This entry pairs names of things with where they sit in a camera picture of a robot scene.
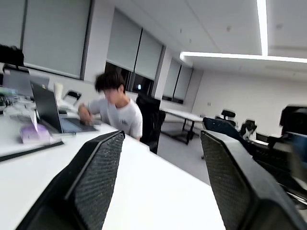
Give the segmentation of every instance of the laptop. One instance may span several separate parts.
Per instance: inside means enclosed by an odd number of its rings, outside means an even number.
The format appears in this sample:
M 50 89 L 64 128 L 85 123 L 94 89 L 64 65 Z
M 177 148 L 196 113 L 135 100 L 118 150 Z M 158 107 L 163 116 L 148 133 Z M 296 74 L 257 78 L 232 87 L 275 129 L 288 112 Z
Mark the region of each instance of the laptop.
M 93 126 L 81 124 L 78 118 L 61 117 L 54 92 L 33 81 L 31 81 L 31 87 L 41 124 L 53 128 L 59 133 L 97 131 Z
M 29 73 L 10 70 L 10 73 L 3 74 L 3 86 L 17 90 L 19 95 L 33 97 L 30 81 L 48 87 L 49 78 L 31 76 Z

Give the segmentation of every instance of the man's hand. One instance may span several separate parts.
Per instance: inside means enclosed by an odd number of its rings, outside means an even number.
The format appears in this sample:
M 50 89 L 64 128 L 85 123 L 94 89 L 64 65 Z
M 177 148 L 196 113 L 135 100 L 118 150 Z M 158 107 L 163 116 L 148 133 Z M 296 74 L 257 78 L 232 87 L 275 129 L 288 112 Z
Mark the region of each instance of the man's hand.
M 92 115 L 90 111 L 84 106 L 84 104 L 81 104 L 78 109 L 79 117 L 84 122 L 91 122 L 92 121 Z

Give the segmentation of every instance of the laptop screen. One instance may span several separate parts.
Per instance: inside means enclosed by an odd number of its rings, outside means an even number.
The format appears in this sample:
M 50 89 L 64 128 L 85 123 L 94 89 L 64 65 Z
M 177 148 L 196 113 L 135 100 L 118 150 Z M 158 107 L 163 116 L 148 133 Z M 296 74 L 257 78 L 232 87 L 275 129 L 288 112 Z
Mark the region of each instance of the laptop screen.
M 58 132 L 63 133 L 54 93 L 32 81 L 31 87 L 39 118 L 53 126 Z

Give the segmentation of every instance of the led light strip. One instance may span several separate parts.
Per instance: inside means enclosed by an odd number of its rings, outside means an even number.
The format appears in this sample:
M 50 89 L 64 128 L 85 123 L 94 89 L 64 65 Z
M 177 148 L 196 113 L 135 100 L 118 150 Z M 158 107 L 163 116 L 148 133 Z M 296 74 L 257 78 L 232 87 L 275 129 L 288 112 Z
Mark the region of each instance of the led light strip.
M 258 20 L 259 20 L 262 55 L 181 52 L 180 53 L 180 59 L 182 61 L 187 61 L 185 59 L 185 57 L 206 57 L 206 58 L 236 58 L 236 59 L 251 59 L 251 60 L 307 63 L 306 58 L 277 57 L 277 56 L 269 56 L 268 55 L 268 23 L 267 23 L 267 4 L 266 4 L 266 0 L 257 0 L 257 9 L 258 9 Z
M 261 52 L 263 56 L 268 55 L 268 20 L 266 0 L 257 0 L 258 21 L 261 39 Z
M 266 61 L 286 61 L 307 63 L 306 58 L 298 57 L 277 57 L 277 56 L 263 56 L 263 55 L 248 55 L 248 54 L 221 54 L 221 53 L 202 53 L 202 52 L 181 52 L 180 59 L 184 57 L 206 57 L 206 58 L 236 58 L 236 59 L 252 59 L 252 60 L 266 60 Z

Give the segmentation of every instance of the roller shade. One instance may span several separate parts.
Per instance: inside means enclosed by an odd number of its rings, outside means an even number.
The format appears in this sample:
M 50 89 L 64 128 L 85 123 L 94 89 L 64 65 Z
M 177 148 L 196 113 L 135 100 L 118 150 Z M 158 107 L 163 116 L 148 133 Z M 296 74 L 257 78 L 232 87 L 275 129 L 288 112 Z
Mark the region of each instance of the roller shade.
M 90 0 L 28 0 L 25 63 L 80 76 Z
M 133 72 L 141 30 L 128 17 L 115 10 L 107 61 Z
M 25 0 L 1 0 L 0 44 L 20 47 Z
M 189 87 L 189 82 L 191 79 L 193 69 L 182 66 L 175 89 L 174 98 L 184 100 Z
M 167 74 L 163 96 L 173 97 L 179 70 L 180 70 L 180 64 L 172 59 Z
M 161 55 L 162 44 L 143 31 L 135 73 L 154 80 Z

